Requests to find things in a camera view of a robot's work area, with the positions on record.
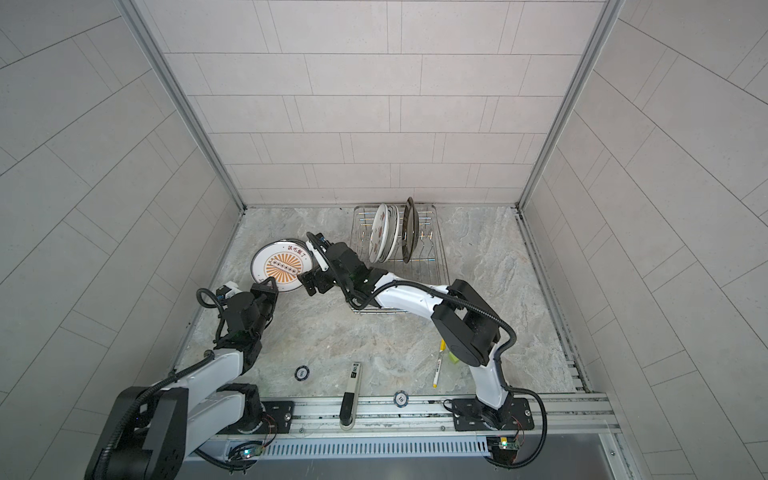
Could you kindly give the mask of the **small sunburst plate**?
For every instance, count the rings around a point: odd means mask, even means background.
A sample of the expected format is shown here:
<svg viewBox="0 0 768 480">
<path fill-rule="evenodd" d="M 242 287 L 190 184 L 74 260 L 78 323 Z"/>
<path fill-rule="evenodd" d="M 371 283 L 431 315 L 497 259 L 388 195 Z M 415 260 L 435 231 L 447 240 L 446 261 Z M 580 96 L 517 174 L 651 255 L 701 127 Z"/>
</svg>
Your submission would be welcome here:
<svg viewBox="0 0 768 480">
<path fill-rule="evenodd" d="M 313 266 L 313 257 L 305 242 L 283 239 L 268 243 L 254 254 L 250 273 L 255 282 L 273 277 L 280 292 L 290 292 L 302 286 L 299 276 Z"/>
</svg>

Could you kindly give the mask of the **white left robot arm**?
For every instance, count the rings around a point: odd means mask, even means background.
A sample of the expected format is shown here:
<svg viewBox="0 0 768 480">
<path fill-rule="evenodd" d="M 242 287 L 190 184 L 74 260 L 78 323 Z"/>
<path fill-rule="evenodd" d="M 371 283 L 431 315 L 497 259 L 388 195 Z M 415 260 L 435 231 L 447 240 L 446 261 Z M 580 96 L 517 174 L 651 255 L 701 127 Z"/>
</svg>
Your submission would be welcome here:
<svg viewBox="0 0 768 480">
<path fill-rule="evenodd" d="M 242 291 L 232 282 L 200 288 L 198 303 L 218 313 L 214 347 L 181 371 L 116 398 L 84 474 L 87 479 L 173 479 L 192 453 L 229 472 L 247 471 L 276 438 L 279 424 L 258 388 L 238 382 L 255 363 L 279 296 L 273 277 Z M 221 431 L 266 431 L 220 460 L 201 447 Z"/>
</svg>

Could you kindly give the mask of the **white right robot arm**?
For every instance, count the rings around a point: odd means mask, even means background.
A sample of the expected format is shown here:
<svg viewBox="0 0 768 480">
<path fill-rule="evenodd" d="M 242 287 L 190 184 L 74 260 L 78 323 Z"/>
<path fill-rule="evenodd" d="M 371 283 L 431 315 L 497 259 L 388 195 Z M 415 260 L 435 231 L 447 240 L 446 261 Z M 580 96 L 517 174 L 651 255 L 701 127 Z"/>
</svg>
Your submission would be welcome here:
<svg viewBox="0 0 768 480">
<path fill-rule="evenodd" d="M 344 242 L 330 242 L 320 233 L 309 233 L 307 238 L 316 265 L 299 279 L 309 295 L 339 288 L 356 311 L 396 309 L 431 320 L 450 353 L 469 366 L 475 384 L 474 399 L 447 402 L 456 427 L 497 432 L 487 460 L 496 467 L 520 469 L 537 459 L 547 439 L 546 418 L 539 424 L 534 450 L 524 459 L 518 453 L 525 431 L 536 425 L 529 402 L 534 400 L 544 412 L 544 401 L 536 392 L 506 381 L 501 356 L 516 343 L 517 334 L 468 282 L 434 286 L 403 279 L 368 267 Z"/>
</svg>

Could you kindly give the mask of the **white watermelon pattern plate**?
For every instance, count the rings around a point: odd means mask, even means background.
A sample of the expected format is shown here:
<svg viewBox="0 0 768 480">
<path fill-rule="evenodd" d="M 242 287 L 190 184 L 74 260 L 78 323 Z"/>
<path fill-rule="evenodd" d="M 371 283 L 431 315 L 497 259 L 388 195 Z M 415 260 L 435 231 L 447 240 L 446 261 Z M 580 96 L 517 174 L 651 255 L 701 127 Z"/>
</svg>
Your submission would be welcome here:
<svg viewBox="0 0 768 480">
<path fill-rule="evenodd" d="M 371 236 L 369 240 L 369 260 L 377 263 L 385 247 L 385 240 L 389 224 L 389 207 L 382 203 L 377 208 L 371 224 Z"/>
</svg>

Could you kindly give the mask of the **white blue striped plate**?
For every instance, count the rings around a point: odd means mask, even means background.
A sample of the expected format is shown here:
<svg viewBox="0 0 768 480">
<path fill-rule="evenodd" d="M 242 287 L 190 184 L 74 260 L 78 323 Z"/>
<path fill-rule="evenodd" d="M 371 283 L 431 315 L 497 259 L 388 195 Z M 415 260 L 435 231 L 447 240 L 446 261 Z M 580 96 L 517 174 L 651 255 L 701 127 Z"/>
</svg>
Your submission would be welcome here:
<svg viewBox="0 0 768 480">
<path fill-rule="evenodd" d="M 386 261 L 391 260 L 395 255 L 395 249 L 398 246 L 398 243 L 400 241 L 401 227 L 402 227 L 400 208 L 397 205 L 389 205 L 389 211 L 390 211 L 390 217 L 389 217 L 388 244 L 386 247 L 387 255 L 385 257 Z"/>
</svg>

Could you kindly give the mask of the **dark rimmed checkered plate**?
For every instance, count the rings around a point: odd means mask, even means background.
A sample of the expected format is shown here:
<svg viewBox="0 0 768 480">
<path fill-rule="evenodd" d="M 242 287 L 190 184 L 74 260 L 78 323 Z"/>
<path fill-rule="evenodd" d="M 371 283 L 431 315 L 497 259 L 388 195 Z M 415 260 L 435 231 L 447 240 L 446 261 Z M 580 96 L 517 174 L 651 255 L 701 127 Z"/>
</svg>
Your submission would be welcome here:
<svg viewBox="0 0 768 480">
<path fill-rule="evenodd" d="M 414 199 L 409 197 L 406 201 L 403 230 L 402 230 L 402 255 L 403 261 L 409 263 L 418 244 L 419 215 Z"/>
</svg>

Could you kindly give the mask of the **yellow capped white marker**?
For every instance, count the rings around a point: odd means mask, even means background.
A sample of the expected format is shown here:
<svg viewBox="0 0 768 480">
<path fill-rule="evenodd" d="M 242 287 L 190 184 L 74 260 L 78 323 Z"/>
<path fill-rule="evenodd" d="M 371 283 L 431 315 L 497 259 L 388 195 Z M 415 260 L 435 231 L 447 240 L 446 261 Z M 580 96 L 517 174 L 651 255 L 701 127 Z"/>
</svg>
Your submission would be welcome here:
<svg viewBox="0 0 768 480">
<path fill-rule="evenodd" d="M 446 341 L 445 340 L 441 340 L 440 346 L 439 346 L 439 350 L 438 350 L 438 354 L 437 354 L 436 368 L 435 368 L 435 372 L 434 372 L 434 375 L 433 375 L 433 381 L 432 381 L 432 387 L 435 388 L 435 389 L 439 385 L 439 378 L 440 378 L 440 373 L 441 373 L 441 368 L 442 368 L 442 363 L 443 363 L 444 352 L 445 352 L 446 348 L 447 348 Z"/>
</svg>

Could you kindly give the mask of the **left circuit board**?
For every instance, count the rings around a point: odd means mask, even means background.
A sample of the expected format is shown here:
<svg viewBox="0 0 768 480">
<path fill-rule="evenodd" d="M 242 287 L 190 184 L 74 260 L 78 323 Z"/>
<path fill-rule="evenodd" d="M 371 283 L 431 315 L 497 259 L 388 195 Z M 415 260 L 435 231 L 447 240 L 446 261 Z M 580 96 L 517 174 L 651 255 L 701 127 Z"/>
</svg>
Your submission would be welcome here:
<svg viewBox="0 0 768 480">
<path fill-rule="evenodd" d="M 258 462 L 264 448 L 264 441 L 244 442 L 230 449 L 227 460 L 235 471 L 247 471 Z"/>
</svg>

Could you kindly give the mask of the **circuit board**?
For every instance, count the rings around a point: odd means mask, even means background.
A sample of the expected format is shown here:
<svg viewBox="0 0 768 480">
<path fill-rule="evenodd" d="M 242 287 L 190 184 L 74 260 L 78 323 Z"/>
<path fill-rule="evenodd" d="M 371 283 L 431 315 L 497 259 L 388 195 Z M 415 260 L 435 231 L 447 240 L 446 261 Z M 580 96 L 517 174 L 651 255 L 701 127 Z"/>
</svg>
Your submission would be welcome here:
<svg viewBox="0 0 768 480">
<path fill-rule="evenodd" d="M 235 471 L 247 471 L 258 462 L 264 448 L 264 441 L 244 442 L 230 449 L 227 460 Z"/>
<path fill-rule="evenodd" d="M 486 438 L 489 456 L 486 460 L 497 467 L 513 469 L 521 445 L 516 437 L 488 436 Z"/>
</svg>

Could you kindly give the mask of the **black white handheld scraper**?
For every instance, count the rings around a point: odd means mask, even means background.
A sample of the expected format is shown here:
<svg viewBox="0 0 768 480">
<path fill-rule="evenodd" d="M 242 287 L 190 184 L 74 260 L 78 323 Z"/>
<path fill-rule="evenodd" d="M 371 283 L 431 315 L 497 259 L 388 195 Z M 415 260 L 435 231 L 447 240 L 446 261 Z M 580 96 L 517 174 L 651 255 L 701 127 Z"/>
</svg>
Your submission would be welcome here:
<svg viewBox="0 0 768 480">
<path fill-rule="evenodd" d="M 355 423 L 361 376 L 362 363 L 358 361 L 353 362 L 347 377 L 346 389 L 339 412 L 340 428 L 344 431 L 351 430 Z"/>
</svg>

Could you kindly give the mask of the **right round poker chip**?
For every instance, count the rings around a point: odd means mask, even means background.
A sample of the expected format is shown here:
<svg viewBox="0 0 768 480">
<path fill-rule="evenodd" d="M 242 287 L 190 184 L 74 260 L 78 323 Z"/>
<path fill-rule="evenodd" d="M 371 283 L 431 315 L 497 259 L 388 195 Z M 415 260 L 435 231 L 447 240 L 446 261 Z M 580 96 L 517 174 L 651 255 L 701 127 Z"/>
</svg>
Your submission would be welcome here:
<svg viewBox="0 0 768 480">
<path fill-rule="evenodd" d="M 398 408 L 404 408 L 408 405 L 409 396 L 405 391 L 398 391 L 394 394 L 393 400 Z"/>
</svg>

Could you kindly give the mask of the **right circuit board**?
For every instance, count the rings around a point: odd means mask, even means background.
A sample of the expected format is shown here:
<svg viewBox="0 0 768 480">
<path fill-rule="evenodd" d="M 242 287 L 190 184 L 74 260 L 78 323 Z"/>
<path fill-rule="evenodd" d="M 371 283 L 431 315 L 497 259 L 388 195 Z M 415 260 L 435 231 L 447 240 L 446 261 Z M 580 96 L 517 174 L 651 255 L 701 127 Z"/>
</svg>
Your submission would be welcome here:
<svg viewBox="0 0 768 480">
<path fill-rule="evenodd" d="M 513 469 L 521 445 L 516 437 L 488 436 L 486 438 L 489 456 L 486 460 L 497 467 Z"/>
</svg>

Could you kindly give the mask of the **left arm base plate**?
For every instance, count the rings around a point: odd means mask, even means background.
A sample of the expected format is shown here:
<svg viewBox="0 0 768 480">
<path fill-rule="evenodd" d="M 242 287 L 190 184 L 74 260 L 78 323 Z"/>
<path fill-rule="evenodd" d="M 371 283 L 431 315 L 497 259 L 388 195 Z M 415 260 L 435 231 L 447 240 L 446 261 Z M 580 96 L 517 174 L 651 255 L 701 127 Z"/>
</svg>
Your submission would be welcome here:
<svg viewBox="0 0 768 480">
<path fill-rule="evenodd" d="M 244 419 L 225 427 L 220 433 L 262 436 L 288 434 L 294 410 L 293 401 L 266 401 L 261 404 L 261 412 L 258 415 L 246 414 Z"/>
</svg>

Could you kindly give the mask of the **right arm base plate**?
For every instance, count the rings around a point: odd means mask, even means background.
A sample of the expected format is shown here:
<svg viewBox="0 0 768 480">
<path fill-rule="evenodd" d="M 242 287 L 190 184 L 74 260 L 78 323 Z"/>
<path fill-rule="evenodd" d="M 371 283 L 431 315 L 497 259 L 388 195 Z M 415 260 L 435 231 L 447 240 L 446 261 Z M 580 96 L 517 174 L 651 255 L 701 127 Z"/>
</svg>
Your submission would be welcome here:
<svg viewBox="0 0 768 480">
<path fill-rule="evenodd" d="M 527 399 L 508 396 L 499 409 L 493 409 L 477 398 L 449 400 L 456 431 L 529 431 L 535 428 Z"/>
</svg>

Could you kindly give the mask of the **aluminium front rail frame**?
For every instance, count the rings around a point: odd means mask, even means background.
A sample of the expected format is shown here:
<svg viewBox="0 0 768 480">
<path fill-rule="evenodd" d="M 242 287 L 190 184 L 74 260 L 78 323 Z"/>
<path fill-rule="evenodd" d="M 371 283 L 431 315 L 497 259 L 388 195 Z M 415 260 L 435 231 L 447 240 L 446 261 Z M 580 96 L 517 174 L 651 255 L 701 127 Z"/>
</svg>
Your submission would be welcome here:
<svg viewBox="0 0 768 480">
<path fill-rule="evenodd" d="M 511 436 L 521 433 L 527 440 L 542 432 L 548 425 L 550 434 L 603 434 L 619 433 L 621 427 L 614 409 L 605 394 L 559 393 L 541 396 L 547 413 L 543 420 L 541 409 L 529 395 L 530 417 L 535 428 L 522 431 L 518 426 L 507 430 L 483 431 L 480 436 Z M 290 430 L 279 434 L 275 441 L 289 439 L 321 438 L 389 438 L 389 437 L 437 437 L 458 436 L 454 415 L 445 407 L 443 396 L 409 397 L 402 408 L 395 405 L 391 396 L 361 397 L 358 400 L 356 418 L 350 430 L 340 426 L 340 397 L 296 397 Z"/>
</svg>

